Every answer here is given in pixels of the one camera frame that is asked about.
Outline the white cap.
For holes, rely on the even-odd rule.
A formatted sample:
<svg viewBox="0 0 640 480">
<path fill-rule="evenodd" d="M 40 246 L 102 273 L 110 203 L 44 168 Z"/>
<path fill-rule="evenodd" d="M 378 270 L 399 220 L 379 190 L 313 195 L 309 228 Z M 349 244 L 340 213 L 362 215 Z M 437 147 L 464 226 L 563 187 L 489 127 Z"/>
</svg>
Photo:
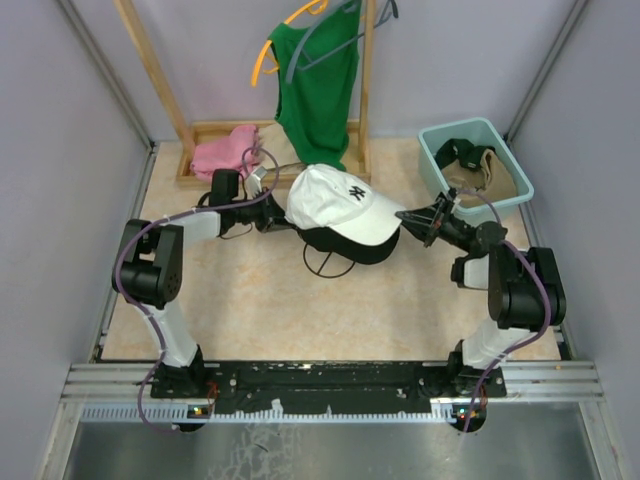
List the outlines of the white cap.
<svg viewBox="0 0 640 480">
<path fill-rule="evenodd" d="M 360 245 L 377 246 L 400 228 L 396 214 L 403 209 L 360 178 L 318 164 L 296 177 L 285 218 L 302 230 L 328 228 Z"/>
</svg>

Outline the black cap gold logo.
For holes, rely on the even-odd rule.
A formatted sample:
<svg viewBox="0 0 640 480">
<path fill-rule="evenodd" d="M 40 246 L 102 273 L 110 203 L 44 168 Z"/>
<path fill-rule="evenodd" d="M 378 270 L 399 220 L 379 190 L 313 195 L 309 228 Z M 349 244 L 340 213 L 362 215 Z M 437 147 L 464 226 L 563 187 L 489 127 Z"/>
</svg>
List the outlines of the black cap gold logo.
<svg viewBox="0 0 640 480">
<path fill-rule="evenodd" d="M 374 265 L 385 261 L 394 251 L 400 238 L 400 229 L 378 245 L 364 245 L 331 230 L 330 228 L 298 229 L 299 237 L 317 251 L 333 253 L 357 264 Z"/>
</svg>

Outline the black wire hat stand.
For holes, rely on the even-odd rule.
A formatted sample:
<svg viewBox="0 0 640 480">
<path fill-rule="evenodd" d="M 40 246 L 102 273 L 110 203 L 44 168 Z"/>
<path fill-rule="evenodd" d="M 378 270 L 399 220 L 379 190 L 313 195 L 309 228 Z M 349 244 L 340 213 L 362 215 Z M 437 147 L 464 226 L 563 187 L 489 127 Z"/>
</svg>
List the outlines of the black wire hat stand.
<svg viewBox="0 0 640 480">
<path fill-rule="evenodd" d="M 334 252 L 322 252 L 309 244 L 302 250 L 302 260 L 306 269 L 322 279 L 338 279 L 350 273 L 356 263 Z"/>
</svg>

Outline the khaki cap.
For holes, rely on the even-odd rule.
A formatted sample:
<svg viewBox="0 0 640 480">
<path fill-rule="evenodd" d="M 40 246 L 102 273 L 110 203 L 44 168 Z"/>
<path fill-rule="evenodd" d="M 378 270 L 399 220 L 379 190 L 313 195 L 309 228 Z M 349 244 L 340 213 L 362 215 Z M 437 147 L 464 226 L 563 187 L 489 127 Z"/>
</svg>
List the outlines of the khaki cap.
<svg viewBox="0 0 640 480">
<path fill-rule="evenodd" d="M 493 204 L 517 196 L 512 175 L 490 147 L 474 147 L 446 166 L 442 175 L 450 187 L 475 191 Z"/>
</svg>

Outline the wooden clothes rack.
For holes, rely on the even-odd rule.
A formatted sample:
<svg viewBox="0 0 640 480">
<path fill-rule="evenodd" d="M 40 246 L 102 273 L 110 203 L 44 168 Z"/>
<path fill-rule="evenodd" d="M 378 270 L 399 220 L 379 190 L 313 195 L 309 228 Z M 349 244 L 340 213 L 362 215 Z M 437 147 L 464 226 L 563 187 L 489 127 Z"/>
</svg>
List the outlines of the wooden clothes rack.
<svg viewBox="0 0 640 480">
<path fill-rule="evenodd" d="M 149 80 L 163 106 L 182 145 L 182 154 L 177 164 L 175 183 L 183 190 L 202 189 L 204 183 L 194 176 L 190 170 L 195 147 L 201 143 L 218 139 L 231 133 L 239 126 L 239 121 L 197 121 L 189 124 L 179 107 L 169 81 L 161 67 L 152 42 L 147 35 L 141 18 L 131 1 L 116 1 L 114 3 L 120 19 L 137 51 L 138 57 L 147 73 Z M 373 1 L 365 3 L 364 45 L 361 54 L 361 89 L 359 117 L 347 122 L 350 138 L 355 141 L 347 149 L 344 164 L 347 171 L 360 179 L 369 182 L 372 178 L 371 155 L 369 149 L 369 91 L 373 64 Z"/>
</svg>

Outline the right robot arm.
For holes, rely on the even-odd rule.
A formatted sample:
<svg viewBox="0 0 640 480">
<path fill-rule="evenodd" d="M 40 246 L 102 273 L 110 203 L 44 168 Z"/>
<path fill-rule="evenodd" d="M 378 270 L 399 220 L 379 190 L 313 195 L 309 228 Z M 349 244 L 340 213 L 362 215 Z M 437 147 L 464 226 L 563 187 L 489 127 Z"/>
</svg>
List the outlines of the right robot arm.
<svg viewBox="0 0 640 480">
<path fill-rule="evenodd" d="M 487 293 L 488 317 L 449 354 L 442 385 L 460 396 L 479 396 L 496 385 L 502 360 L 564 321 L 566 295 L 552 249 L 520 250 L 507 241 L 499 219 L 472 226 L 456 217 L 456 203 L 453 192 L 441 194 L 430 206 L 396 216 L 424 246 L 439 239 L 463 251 L 451 281 Z"/>
</svg>

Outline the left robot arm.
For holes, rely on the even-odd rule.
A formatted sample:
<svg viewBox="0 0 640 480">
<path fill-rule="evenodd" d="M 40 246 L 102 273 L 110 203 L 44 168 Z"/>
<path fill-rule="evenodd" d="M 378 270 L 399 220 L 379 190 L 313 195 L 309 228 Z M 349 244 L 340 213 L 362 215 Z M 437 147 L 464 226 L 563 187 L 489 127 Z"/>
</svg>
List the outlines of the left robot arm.
<svg viewBox="0 0 640 480">
<path fill-rule="evenodd" d="M 194 397 L 208 384 L 201 348 L 177 300 L 185 250 L 221 238 L 238 224 L 261 232 L 289 227 L 272 190 L 263 186 L 267 174 L 259 167 L 241 181 L 235 170 L 218 171 L 197 206 L 155 222 L 132 219 L 125 225 L 112 285 L 134 306 L 155 341 L 159 360 L 150 380 L 162 395 Z"/>
</svg>

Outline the beige folded cloth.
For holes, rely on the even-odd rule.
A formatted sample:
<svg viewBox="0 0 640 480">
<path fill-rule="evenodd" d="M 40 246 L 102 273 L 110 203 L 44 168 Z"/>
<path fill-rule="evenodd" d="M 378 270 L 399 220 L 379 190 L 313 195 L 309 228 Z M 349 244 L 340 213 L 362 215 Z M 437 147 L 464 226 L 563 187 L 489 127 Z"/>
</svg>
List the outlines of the beige folded cloth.
<svg viewBox="0 0 640 480">
<path fill-rule="evenodd" d="M 273 123 L 264 127 L 253 126 L 253 140 L 256 146 L 261 147 L 261 150 L 253 154 L 252 165 L 249 167 L 250 172 L 258 167 L 264 167 L 268 171 L 275 169 L 273 160 L 265 151 L 268 151 L 276 159 L 281 174 L 299 173 L 306 168 L 280 124 Z"/>
</svg>

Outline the pink folded cloth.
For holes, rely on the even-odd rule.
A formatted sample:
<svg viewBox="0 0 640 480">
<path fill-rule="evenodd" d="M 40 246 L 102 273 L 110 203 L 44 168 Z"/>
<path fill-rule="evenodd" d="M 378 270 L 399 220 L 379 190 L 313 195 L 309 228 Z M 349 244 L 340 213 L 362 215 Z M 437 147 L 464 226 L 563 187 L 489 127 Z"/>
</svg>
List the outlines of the pink folded cloth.
<svg viewBox="0 0 640 480">
<path fill-rule="evenodd" d="M 260 163 L 259 145 L 258 127 L 240 125 L 226 136 L 197 145 L 190 164 L 191 172 L 208 183 L 217 170 L 235 170 L 246 178 Z"/>
</svg>

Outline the light blue plastic bin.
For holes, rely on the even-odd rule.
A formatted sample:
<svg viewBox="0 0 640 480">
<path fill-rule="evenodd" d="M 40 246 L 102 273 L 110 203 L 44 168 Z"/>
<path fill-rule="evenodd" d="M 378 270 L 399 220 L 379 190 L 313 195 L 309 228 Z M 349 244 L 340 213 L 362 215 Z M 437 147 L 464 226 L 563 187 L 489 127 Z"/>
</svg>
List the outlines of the light blue plastic bin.
<svg viewBox="0 0 640 480">
<path fill-rule="evenodd" d="M 433 197 L 446 193 L 450 187 L 442 175 L 442 170 L 435 162 L 438 149 L 449 139 L 466 139 L 475 145 L 492 146 L 496 155 L 512 175 L 517 196 L 495 204 L 475 191 L 463 190 L 460 195 L 461 203 L 455 208 L 454 214 L 471 225 L 479 225 L 493 220 L 496 216 L 505 219 L 518 210 L 521 204 L 530 201 L 534 196 L 534 187 L 523 169 L 498 134 L 493 124 L 481 117 L 442 124 L 425 128 L 418 134 L 422 148 L 418 169 L 427 190 Z"/>
</svg>

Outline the green tank top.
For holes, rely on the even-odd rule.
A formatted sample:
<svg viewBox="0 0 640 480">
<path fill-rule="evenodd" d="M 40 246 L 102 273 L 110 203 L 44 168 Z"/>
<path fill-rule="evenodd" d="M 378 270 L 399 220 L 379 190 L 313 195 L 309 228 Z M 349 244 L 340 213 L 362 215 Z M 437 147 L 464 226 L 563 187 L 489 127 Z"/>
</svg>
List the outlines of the green tank top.
<svg viewBox="0 0 640 480">
<path fill-rule="evenodd" d="M 361 6 L 362 3 L 357 6 L 355 14 L 345 17 L 337 13 L 324 24 L 329 40 L 359 31 Z M 279 64 L 275 120 L 303 163 L 327 164 L 344 171 L 342 158 L 349 145 L 347 122 L 358 71 L 358 46 L 353 44 L 313 69 L 298 72 L 293 83 L 287 85 L 287 66 L 307 29 L 281 24 L 270 34 L 272 52 Z M 309 49 L 325 44 L 320 35 L 318 30 Z"/>
</svg>

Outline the yellow clothes hanger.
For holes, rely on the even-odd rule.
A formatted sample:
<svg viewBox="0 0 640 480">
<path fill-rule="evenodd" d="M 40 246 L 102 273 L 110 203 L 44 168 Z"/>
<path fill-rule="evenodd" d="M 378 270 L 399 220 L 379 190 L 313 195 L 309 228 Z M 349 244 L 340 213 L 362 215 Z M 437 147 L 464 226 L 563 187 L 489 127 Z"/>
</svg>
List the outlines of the yellow clothes hanger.
<svg viewBox="0 0 640 480">
<path fill-rule="evenodd" d="M 308 1 L 305 4 L 303 4 L 302 6 L 298 7 L 288 17 L 286 17 L 282 21 L 282 24 L 290 25 L 298 17 L 300 17 L 301 15 L 304 15 L 304 14 L 309 14 L 309 15 L 312 15 L 312 16 L 319 15 L 319 14 L 323 13 L 328 8 L 328 4 L 329 4 L 328 0 Z M 275 60 L 275 57 L 273 56 L 273 54 L 270 52 L 271 45 L 272 45 L 272 41 L 271 40 L 266 40 L 265 43 L 263 44 L 258 56 L 257 56 L 255 62 L 254 62 L 252 73 L 251 73 L 251 78 L 250 78 L 250 85 L 251 85 L 252 88 L 256 88 L 257 87 L 258 79 L 259 79 L 259 76 L 261 74 L 271 75 L 271 74 L 276 73 L 278 71 L 278 69 L 279 69 L 278 62 Z M 265 68 L 263 66 L 264 60 L 266 58 L 269 58 L 270 61 L 271 61 L 271 67 L 270 68 Z"/>
</svg>

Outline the grey-blue clothes hanger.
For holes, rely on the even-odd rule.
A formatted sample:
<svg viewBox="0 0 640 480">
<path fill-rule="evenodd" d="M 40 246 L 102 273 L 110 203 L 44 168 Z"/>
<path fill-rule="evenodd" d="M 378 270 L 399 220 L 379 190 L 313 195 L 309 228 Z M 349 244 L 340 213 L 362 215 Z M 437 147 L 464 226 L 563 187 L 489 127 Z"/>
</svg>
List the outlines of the grey-blue clothes hanger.
<svg viewBox="0 0 640 480">
<path fill-rule="evenodd" d="M 338 7 L 335 7 L 330 15 L 324 20 L 318 20 L 307 29 L 298 44 L 296 45 L 285 73 L 285 83 L 290 85 L 293 83 L 294 77 L 298 72 L 305 72 L 313 69 L 317 65 L 326 61 L 335 54 L 345 50 L 353 44 L 356 44 L 366 33 L 365 30 L 356 31 L 350 36 L 340 35 L 338 39 L 329 40 L 328 30 L 324 24 L 330 20 L 335 14 L 340 13 L 347 17 L 349 14 L 355 14 L 357 6 L 361 1 L 343 1 Z M 320 30 L 319 38 L 325 40 L 325 44 L 312 49 L 308 48 L 311 40 L 317 37 L 317 31 Z"/>
</svg>

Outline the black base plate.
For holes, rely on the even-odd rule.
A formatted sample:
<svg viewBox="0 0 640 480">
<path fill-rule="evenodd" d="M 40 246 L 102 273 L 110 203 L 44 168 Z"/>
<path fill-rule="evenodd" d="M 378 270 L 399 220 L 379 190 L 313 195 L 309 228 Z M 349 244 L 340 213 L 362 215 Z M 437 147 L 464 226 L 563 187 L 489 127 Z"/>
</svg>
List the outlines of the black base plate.
<svg viewBox="0 0 640 480">
<path fill-rule="evenodd" d="M 266 362 L 206 363 L 205 385 L 189 396 L 162 395 L 154 399 L 202 398 L 221 414 L 258 413 L 278 401 L 286 414 L 429 413 L 436 398 L 469 398 L 442 389 L 447 362 Z M 503 398 L 502 371 L 487 392 L 477 396 Z"/>
</svg>

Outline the aluminium rail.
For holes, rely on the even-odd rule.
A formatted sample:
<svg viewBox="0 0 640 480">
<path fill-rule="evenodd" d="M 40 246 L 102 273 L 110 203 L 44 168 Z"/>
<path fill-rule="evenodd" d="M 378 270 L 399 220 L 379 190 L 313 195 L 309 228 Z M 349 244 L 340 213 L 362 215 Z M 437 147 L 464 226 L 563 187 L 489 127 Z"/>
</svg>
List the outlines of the aluminium rail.
<svg viewBox="0 0 640 480">
<path fill-rule="evenodd" d="M 482 422 L 499 404 L 601 402 L 588 361 L 509 361 L 485 374 L 445 362 L 209 362 L 198 386 L 146 379 L 146 363 L 71 366 L 61 401 L 88 422 L 192 431 L 238 423 Z"/>
</svg>

